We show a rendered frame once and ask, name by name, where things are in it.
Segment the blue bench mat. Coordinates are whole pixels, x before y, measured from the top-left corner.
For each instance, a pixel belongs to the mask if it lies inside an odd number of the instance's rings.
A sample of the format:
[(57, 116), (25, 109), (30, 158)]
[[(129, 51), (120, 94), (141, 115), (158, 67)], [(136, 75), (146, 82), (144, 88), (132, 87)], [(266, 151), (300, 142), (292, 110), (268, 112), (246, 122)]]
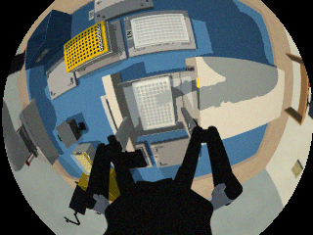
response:
[[(274, 67), (269, 34), (261, 15), (239, 0), (153, 0), (154, 8), (125, 14), (107, 22), (121, 20), (128, 59), (91, 71), (77, 79), (78, 85), (51, 99), (46, 70), (64, 55), (64, 48), (46, 65), (26, 70), (29, 101), (34, 97), (38, 113), (53, 145), (60, 154), (58, 162), (73, 177), (83, 171), (71, 157), (77, 144), (91, 143), (95, 150), (100, 143), (110, 144), (114, 135), (101, 100), (106, 94), (102, 77), (120, 73), (121, 82), (174, 71), (186, 71), (185, 59), (193, 57), (227, 57), (249, 60)], [(188, 12), (197, 49), (163, 51), (129, 57), (123, 18), (152, 11), (185, 10)], [(86, 130), (68, 149), (58, 138), (56, 127), (62, 121), (75, 119), (84, 122)], [(267, 123), (247, 132), (222, 139), (230, 165), (235, 165), (256, 154)], [(179, 166), (157, 167), (151, 143), (189, 136), (186, 129), (140, 136), (145, 142), (154, 167), (129, 169), (136, 181), (174, 180)]]

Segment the blue open-top bin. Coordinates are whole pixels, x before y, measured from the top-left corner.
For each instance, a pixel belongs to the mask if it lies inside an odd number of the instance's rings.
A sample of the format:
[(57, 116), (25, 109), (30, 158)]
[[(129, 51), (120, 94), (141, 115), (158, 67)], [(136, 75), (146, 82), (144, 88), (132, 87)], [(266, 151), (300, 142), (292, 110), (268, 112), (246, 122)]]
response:
[(27, 41), (25, 70), (46, 65), (64, 48), (70, 41), (71, 20), (72, 15), (57, 10), (43, 19)]

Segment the yellow open-top bin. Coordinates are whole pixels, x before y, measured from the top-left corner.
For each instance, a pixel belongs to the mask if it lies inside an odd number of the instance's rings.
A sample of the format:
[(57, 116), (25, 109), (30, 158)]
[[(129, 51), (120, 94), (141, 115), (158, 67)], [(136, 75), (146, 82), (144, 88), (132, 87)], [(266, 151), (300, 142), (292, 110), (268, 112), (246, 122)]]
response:
[[(90, 175), (85, 175), (85, 173), (83, 172), (79, 181), (78, 181), (78, 185), (84, 190), (86, 191), (87, 186), (88, 186), (88, 181), (89, 181), (89, 176)], [(111, 168), (110, 171), (110, 189), (109, 189), (109, 201), (113, 202), (120, 194), (119, 194), (119, 190), (117, 187), (117, 183), (115, 180), (116, 174), (114, 171), (114, 168)]]

